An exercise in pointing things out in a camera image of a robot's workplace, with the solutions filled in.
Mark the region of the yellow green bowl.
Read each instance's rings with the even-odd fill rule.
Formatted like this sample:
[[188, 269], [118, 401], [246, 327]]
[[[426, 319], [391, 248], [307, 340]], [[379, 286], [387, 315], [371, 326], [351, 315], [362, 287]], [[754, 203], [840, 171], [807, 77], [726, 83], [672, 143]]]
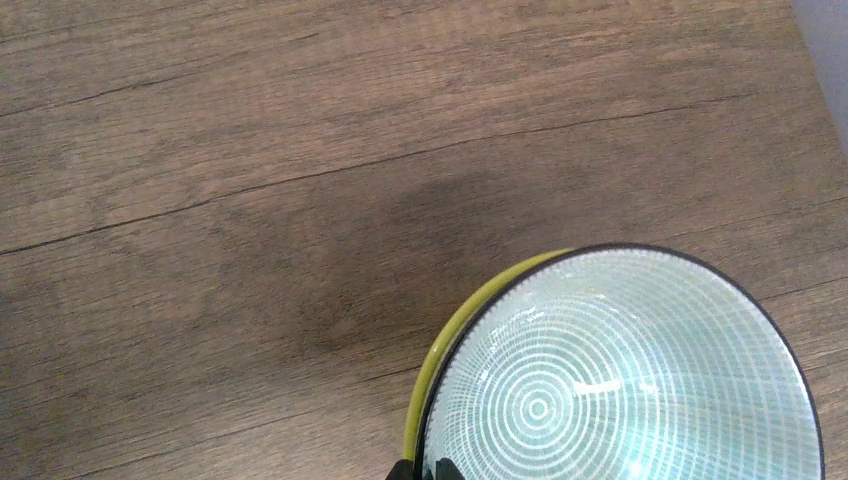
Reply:
[[551, 258], [561, 256], [572, 249], [559, 249], [530, 257], [498, 273], [471, 294], [452, 314], [436, 339], [433, 341], [418, 372], [412, 396], [407, 408], [403, 435], [402, 458], [413, 461], [416, 455], [422, 420], [427, 416], [425, 403], [433, 389], [436, 374], [445, 362], [448, 351], [456, 343], [462, 329], [484, 304], [493, 299], [521, 274]]

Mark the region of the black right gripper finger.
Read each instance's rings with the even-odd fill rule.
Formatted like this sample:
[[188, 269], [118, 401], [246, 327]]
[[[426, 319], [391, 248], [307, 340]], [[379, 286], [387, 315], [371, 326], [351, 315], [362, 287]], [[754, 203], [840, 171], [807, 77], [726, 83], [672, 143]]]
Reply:
[[385, 480], [464, 480], [464, 476], [448, 458], [438, 460], [431, 470], [417, 470], [412, 460], [402, 459], [392, 466]]

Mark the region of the pale green glass bowl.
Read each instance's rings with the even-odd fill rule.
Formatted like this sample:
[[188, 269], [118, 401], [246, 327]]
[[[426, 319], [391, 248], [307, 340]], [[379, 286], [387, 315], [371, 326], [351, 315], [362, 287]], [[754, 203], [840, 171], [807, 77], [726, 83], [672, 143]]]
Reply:
[[511, 281], [425, 403], [417, 470], [464, 479], [822, 479], [821, 426], [774, 319], [702, 260], [587, 246]]

